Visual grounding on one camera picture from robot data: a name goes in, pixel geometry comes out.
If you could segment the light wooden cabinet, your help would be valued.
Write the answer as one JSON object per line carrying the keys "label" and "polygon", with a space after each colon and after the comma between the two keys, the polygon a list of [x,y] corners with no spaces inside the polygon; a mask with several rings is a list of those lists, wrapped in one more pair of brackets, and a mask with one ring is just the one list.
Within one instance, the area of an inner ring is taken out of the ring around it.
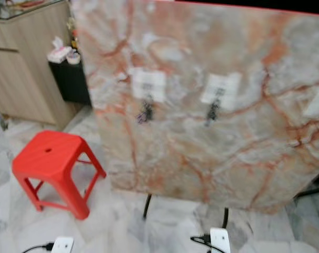
{"label": "light wooden cabinet", "polygon": [[82,108],[66,102],[48,64],[52,41],[68,40],[67,0],[0,13],[0,111],[62,130]]}

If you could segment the red plastic stool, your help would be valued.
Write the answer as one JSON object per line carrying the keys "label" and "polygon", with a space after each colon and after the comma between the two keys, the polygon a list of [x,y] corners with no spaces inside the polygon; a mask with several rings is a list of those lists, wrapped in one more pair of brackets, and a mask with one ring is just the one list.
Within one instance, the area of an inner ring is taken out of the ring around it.
{"label": "red plastic stool", "polygon": [[[72,178],[76,163],[94,166],[95,174],[84,193]],[[72,212],[76,219],[89,217],[87,201],[99,178],[106,178],[95,153],[79,135],[45,130],[37,133],[12,162],[11,171],[38,212],[54,207]],[[38,192],[44,183],[51,184],[65,202],[59,205],[40,200]]]}

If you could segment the black sideboard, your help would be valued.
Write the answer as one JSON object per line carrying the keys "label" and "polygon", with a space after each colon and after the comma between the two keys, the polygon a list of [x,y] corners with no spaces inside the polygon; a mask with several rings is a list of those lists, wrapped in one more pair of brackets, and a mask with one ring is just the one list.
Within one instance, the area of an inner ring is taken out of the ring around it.
{"label": "black sideboard", "polygon": [[82,60],[78,64],[48,61],[48,65],[64,101],[92,106]]}

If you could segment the pink white tissue pack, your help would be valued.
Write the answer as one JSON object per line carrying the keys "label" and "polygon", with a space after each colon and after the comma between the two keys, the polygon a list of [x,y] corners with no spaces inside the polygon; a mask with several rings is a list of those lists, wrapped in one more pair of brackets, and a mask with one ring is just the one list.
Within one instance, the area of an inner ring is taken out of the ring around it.
{"label": "pink white tissue pack", "polygon": [[47,55],[47,60],[52,63],[62,63],[73,51],[73,48],[65,45],[63,40],[58,36],[54,37],[52,46],[54,48]]}

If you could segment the red lidded jar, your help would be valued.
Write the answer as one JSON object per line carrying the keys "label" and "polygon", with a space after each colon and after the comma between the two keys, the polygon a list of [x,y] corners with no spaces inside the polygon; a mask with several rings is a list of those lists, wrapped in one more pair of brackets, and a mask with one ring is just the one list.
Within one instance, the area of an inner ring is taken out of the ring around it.
{"label": "red lidded jar", "polygon": [[70,42],[71,42],[71,48],[78,50],[77,29],[70,31]]}

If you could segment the dark key bunch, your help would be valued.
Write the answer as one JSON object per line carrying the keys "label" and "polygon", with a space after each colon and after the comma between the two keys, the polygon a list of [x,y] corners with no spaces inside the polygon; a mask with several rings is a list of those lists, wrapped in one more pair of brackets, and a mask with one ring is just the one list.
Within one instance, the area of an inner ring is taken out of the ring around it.
{"label": "dark key bunch", "polygon": [[152,99],[146,99],[142,103],[141,112],[136,116],[138,124],[147,123],[153,120],[153,101]]}
{"label": "dark key bunch", "polygon": [[210,127],[210,125],[212,125],[212,123],[217,120],[220,103],[220,99],[215,99],[213,103],[210,104],[210,109],[207,112],[207,120],[205,121],[205,127]]}

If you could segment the black metal table leg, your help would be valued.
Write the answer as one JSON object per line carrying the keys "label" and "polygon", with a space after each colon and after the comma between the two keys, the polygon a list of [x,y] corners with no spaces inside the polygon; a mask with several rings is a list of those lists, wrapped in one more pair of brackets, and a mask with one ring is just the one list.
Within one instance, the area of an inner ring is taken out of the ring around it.
{"label": "black metal table leg", "polygon": [[151,200],[152,200],[152,194],[149,193],[147,195],[147,198],[145,200],[145,205],[144,205],[144,209],[143,209],[143,215],[142,215],[142,219],[145,221],[147,219],[147,215],[148,215],[148,212],[149,212],[149,206],[150,206],[150,203],[151,203]]}
{"label": "black metal table leg", "polygon": [[227,228],[228,219],[229,219],[229,208],[224,208],[223,221],[222,221],[220,228],[222,228],[222,229]]}

